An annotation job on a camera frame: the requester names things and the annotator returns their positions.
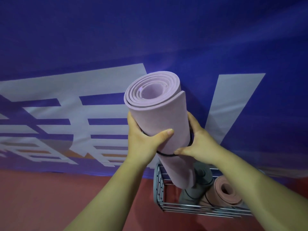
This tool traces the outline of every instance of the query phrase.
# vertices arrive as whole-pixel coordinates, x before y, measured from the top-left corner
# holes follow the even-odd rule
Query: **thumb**
[[[191,156],[191,146],[189,147],[180,147],[174,151],[175,155],[189,155]]]
[[[154,135],[153,138],[153,142],[155,143],[155,145],[159,146],[160,144],[162,144],[164,141],[166,141],[168,138],[170,138],[174,133],[173,129],[167,129],[164,130],[162,132],[159,132],[157,135]]]

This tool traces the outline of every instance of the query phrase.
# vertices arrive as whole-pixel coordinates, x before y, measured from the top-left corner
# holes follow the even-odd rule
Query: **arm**
[[[188,118],[194,131],[194,142],[190,147],[179,148],[175,154],[189,155],[217,166],[265,230],[308,230],[306,198],[221,147],[191,113]]]
[[[144,135],[128,113],[128,155],[109,182],[65,231],[122,230],[139,188],[142,174],[152,161],[157,147],[173,135],[165,130],[149,137]]]

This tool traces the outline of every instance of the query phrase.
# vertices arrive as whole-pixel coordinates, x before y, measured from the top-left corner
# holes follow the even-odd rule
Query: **right hand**
[[[203,163],[217,165],[223,147],[216,143],[190,112],[188,112],[188,120],[194,133],[193,143],[189,147],[181,147],[175,150],[174,154],[192,156]]]

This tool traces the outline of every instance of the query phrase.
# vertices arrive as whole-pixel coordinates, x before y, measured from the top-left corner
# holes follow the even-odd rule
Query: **finger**
[[[170,138],[174,134],[173,129],[167,129],[162,132],[159,132],[157,135],[154,135],[152,137],[153,142],[155,143],[156,146],[159,146],[162,144],[164,141],[166,141],[168,138]]]
[[[135,121],[135,119],[133,118],[131,112],[129,112],[127,114],[127,123],[129,125],[129,128],[131,128],[132,130],[139,130],[141,131],[140,127],[138,126],[137,122]]]
[[[190,112],[188,112],[188,120],[194,133],[203,129],[197,119]]]
[[[191,147],[180,147],[174,151],[175,155],[189,155],[191,156],[192,149]]]

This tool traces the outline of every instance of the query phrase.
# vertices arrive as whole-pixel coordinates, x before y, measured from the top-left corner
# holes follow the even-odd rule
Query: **gray yoga mat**
[[[197,205],[202,196],[213,185],[213,175],[207,164],[195,162],[194,169],[196,183],[193,187],[182,190],[179,198],[180,204]]]

